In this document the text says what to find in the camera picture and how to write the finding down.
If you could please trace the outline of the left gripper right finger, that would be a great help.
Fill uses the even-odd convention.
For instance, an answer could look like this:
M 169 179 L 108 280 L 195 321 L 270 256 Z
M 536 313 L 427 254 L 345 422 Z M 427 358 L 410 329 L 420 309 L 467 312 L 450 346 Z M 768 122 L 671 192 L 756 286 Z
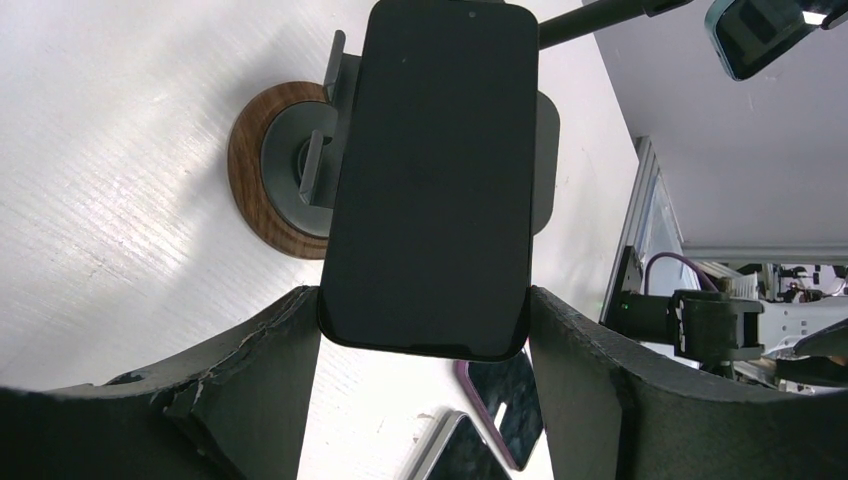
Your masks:
M 529 293 L 530 349 L 558 479 L 843 479 L 847 395 L 720 378 Z

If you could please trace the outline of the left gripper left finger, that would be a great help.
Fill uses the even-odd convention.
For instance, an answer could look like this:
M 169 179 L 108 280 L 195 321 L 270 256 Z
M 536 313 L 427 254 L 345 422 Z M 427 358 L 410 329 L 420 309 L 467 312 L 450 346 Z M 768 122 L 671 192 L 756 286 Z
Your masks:
M 294 479 L 321 334 L 317 290 L 95 386 L 1 391 L 5 479 Z

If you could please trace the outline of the purple smartphone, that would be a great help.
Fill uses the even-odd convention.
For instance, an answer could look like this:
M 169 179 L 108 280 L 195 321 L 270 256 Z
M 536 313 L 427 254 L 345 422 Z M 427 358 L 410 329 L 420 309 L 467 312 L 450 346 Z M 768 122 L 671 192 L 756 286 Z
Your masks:
M 545 429 L 528 350 L 495 363 L 457 360 L 453 371 L 506 463 L 525 470 Z

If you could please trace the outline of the black smartphone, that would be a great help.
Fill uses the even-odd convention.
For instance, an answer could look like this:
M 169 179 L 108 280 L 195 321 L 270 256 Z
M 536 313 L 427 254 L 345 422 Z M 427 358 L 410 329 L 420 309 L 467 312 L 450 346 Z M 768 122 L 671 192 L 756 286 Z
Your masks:
M 424 442 L 407 479 L 509 480 L 510 475 L 471 418 L 453 410 L 443 416 Z
M 485 362 L 523 347 L 538 61 L 521 6 L 374 5 L 319 288 L 329 340 Z

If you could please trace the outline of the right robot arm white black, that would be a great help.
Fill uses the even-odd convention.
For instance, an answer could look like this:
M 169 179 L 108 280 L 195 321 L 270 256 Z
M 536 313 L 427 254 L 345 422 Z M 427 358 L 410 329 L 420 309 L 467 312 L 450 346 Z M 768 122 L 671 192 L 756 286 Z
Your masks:
M 675 358 L 728 379 L 806 394 L 846 388 L 846 297 L 772 303 L 710 288 L 655 295 L 647 279 L 637 251 L 625 246 L 603 325 L 670 345 Z

